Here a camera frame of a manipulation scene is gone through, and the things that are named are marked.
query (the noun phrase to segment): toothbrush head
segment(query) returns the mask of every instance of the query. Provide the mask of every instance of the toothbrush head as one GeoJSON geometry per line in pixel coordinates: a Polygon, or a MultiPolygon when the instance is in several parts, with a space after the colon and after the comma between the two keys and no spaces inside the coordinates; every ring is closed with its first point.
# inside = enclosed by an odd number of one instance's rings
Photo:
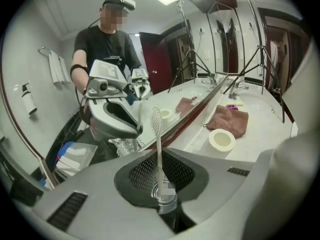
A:
{"type": "Polygon", "coordinates": [[[160,136],[162,130],[163,119],[161,115],[161,111],[158,107],[154,107],[152,109],[152,117],[151,117],[151,127],[155,136],[160,136]]]}

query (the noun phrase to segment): robotic arm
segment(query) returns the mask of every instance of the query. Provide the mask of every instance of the robotic arm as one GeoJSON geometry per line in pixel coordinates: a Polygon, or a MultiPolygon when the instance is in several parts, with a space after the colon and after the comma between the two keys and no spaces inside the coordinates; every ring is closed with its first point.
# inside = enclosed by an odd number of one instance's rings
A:
{"type": "Polygon", "coordinates": [[[89,74],[85,98],[95,119],[96,140],[136,139],[143,127],[138,129],[138,120],[126,100],[124,88],[128,85],[117,65],[95,60],[89,74]]]}
{"type": "Polygon", "coordinates": [[[148,78],[148,72],[144,68],[136,68],[132,71],[131,85],[139,101],[146,99],[151,92],[148,78]]]}

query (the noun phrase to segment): red door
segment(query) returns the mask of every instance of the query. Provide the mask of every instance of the red door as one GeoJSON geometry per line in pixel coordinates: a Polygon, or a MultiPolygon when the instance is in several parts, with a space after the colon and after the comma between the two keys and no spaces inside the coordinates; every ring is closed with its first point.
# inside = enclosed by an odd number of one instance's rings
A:
{"type": "Polygon", "coordinates": [[[169,89],[173,81],[167,44],[159,34],[141,32],[140,40],[151,91],[155,95],[169,89]]]}

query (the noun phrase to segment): door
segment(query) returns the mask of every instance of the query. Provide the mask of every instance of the door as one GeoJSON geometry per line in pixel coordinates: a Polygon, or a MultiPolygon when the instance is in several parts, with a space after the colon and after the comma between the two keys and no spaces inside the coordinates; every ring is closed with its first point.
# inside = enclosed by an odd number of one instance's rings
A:
{"type": "Polygon", "coordinates": [[[223,72],[228,73],[228,44],[227,44],[227,36],[225,32],[224,25],[219,22],[218,20],[216,21],[217,26],[218,26],[218,32],[220,34],[221,38],[221,46],[222,46],[222,59],[223,59],[223,72]]]}
{"type": "Polygon", "coordinates": [[[167,44],[162,35],[140,33],[141,46],[152,93],[170,88],[173,76],[167,44]]]}
{"type": "Polygon", "coordinates": [[[302,38],[297,34],[288,31],[289,51],[290,51],[290,66],[289,66],[289,81],[287,88],[291,84],[291,79],[297,72],[302,60],[303,60],[303,42],[302,38]]]}
{"type": "Polygon", "coordinates": [[[234,21],[230,20],[229,31],[226,33],[228,48],[228,73],[238,73],[238,45],[234,21]]]}

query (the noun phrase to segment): pink towel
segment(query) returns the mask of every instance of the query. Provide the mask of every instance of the pink towel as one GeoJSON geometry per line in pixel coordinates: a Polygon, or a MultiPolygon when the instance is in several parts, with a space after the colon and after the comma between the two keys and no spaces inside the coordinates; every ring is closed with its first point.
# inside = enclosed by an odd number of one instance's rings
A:
{"type": "Polygon", "coordinates": [[[247,130],[249,114],[226,106],[216,106],[215,112],[206,127],[209,130],[223,129],[233,134],[234,138],[242,137],[247,130]]]}

